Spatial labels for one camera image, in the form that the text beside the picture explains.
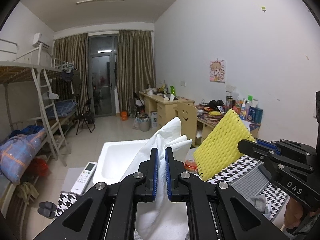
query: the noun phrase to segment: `white wall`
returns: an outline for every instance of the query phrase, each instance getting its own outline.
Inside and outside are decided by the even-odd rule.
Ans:
[[[53,40],[54,32],[35,16],[27,7],[19,3],[0,32],[0,37],[18,43],[18,56],[33,49],[32,41],[35,33],[41,32]],[[0,48],[14,50],[15,46],[7,45],[0,41]],[[50,58],[46,53],[42,54],[41,64],[48,65]],[[15,55],[0,53],[0,60],[13,60]],[[26,63],[35,63],[37,53],[22,58]],[[11,83],[8,87],[9,106],[12,121],[40,116],[38,96],[34,82]],[[0,140],[4,139],[10,132],[6,106],[4,102],[4,87],[0,85]]]
[[[112,23],[112,24],[99,24],[99,25],[89,25],[73,27],[65,30],[58,31],[54,34],[54,39],[60,39],[63,37],[79,34],[79,33],[89,33],[92,35],[102,35],[102,34],[112,34],[119,33],[119,30],[145,30],[153,31],[155,25],[153,23],[144,22],[125,22],[125,23]],[[152,45],[154,50],[154,33],[151,32]],[[120,113],[118,91],[115,89],[115,103],[116,103],[116,113]]]
[[[225,100],[225,84],[209,82],[209,62],[225,59],[227,83],[264,110],[260,138],[315,146],[319,37],[302,0],[177,0],[155,23],[157,83],[196,103]]]

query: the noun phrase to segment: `cartoon girl painting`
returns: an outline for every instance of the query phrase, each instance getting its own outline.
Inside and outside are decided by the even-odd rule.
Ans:
[[[225,82],[225,61],[210,62],[210,81]]]

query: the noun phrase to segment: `silver bolt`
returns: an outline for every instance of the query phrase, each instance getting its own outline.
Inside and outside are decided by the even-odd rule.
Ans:
[[[182,178],[184,178],[184,179],[188,179],[188,178],[190,178],[190,173],[189,172],[182,172],[181,174],[180,174],[180,176],[182,177]]]
[[[143,173],[138,171],[133,174],[133,177],[135,177],[136,179],[141,179],[143,177]]]
[[[103,182],[98,182],[96,184],[96,189],[100,190],[100,189],[104,189],[106,187],[106,184]]]
[[[219,188],[221,188],[221,189],[226,189],[226,188],[229,187],[228,183],[226,183],[226,182],[224,182],[224,181],[220,182],[220,183],[218,184],[218,186],[219,186]]]

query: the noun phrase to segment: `metal ladder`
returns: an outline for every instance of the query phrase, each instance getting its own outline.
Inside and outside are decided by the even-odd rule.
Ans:
[[[43,75],[44,75],[44,78],[45,78],[45,81],[46,81],[46,85],[43,85],[43,86],[41,86],[41,84],[40,84],[41,72],[43,72]],[[32,77],[33,77],[33,80],[34,80],[35,85],[36,85],[37,92],[38,92],[42,122],[43,122],[43,125],[44,125],[44,128],[45,128],[45,131],[47,133],[48,143],[49,143],[50,150],[52,152],[53,158],[55,160],[58,160],[58,158],[59,158],[60,161],[62,162],[62,164],[64,166],[67,166],[66,161],[62,158],[62,154],[60,154],[60,148],[64,143],[64,145],[66,146],[67,154],[70,154],[71,150],[70,150],[70,148],[68,146],[68,143],[67,143],[67,140],[66,140],[66,138],[65,138],[65,136],[63,134],[54,100],[50,99],[51,103],[49,105],[47,105],[47,106],[44,106],[43,99],[42,99],[41,88],[47,87],[49,92],[52,92],[51,85],[50,85],[47,73],[46,73],[45,69],[41,69],[40,65],[38,65],[37,75],[35,73],[34,68],[32,68],[31,73],[32,73]],[[55,119],[56,119],[55,124],[52,125],[52,126],[50,126],[50,124],[49,124],[48,116],[47,116],[47,113],[45,111],[47,108],[49,108],[51,106],[53,107],[54,116],[55,116]],[[56,141],[55,141],[55,139],[53,137],[53,133],[52,133],[52,129],[54,129],[57,125],[59,126],[59,131],[60,131],[61,138],[62,138],[62,140],[59,142],[59,144],[56,143]]]

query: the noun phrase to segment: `white plastic basin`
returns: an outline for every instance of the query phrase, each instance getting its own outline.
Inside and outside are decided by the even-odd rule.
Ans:
[[[147,140],[107,142],[99,156],[93,183],[105,182],[107,185],[118,183]]]

